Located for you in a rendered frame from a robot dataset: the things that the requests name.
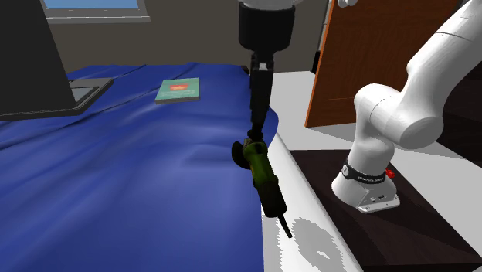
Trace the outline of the grey framed window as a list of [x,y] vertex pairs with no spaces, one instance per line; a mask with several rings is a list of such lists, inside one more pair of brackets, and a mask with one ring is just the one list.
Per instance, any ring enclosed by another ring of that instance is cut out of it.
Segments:
[[49,24],[147,23],[145,0],[40,0]]

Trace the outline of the brown wooden door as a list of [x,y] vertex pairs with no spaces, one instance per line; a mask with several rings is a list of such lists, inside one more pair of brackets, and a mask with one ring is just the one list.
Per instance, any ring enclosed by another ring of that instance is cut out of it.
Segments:
[[355,122],[354,96],[380,83],[401,90],[406,64],[463,0],[332,2],[307,111],[308,128]]

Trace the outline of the teal book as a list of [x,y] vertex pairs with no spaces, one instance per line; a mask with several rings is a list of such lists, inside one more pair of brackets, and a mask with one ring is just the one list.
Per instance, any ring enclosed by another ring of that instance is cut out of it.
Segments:
[[154,102],[170,104],[200,100],[199,78],[164,80]]

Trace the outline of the dark robot stand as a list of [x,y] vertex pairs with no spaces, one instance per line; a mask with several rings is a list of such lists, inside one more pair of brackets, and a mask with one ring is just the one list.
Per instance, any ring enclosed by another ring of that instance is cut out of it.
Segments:
[[482,256],[393,165],[400,206],[364,214],[331,190],[346,150],[292,151],[294,161],[364,272],[474,272]]

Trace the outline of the black laptop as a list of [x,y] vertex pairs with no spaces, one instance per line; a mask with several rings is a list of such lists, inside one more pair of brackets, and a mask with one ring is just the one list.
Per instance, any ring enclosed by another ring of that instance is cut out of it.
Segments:
[[113,83],[68,79],[40,0],[0,0],[0,121],[82,114]]

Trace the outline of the bed with blue blanket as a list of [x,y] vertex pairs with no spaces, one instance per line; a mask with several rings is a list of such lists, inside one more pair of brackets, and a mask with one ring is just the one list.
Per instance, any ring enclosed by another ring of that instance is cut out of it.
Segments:
[[[249,129],[239,66],[91,66],[114,85],[84,114],[0,121],[0,272],[359,272],[311,198],[269,112],[263,129],[289,209],[267,219],[231,158]],[[156,104],[164,80],[200,100]]]

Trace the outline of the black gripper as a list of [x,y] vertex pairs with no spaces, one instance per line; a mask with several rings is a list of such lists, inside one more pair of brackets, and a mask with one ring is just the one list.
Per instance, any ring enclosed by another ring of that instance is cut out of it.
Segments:
[[260,141],[270,106],[273,55],[290,45],[296,8],[294,2],[239,2],[238,7],[239,44],[252,52],[249,79],[252,128],[247,135]]

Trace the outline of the green angle grinder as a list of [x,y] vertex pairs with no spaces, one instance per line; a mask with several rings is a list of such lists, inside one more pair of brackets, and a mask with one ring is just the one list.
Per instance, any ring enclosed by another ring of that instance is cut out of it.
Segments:
[[279,187],[279,179],[268,159],[268,147],[263,140],[263,133],[249,130],[242,144],[239,141],[233,143],[231,154],[233,161],[240,168],[251,171],[253,187],[258,193],[265,216],[278,218],[287,237],[292,238],[293,235],[284,218],[287,205]]

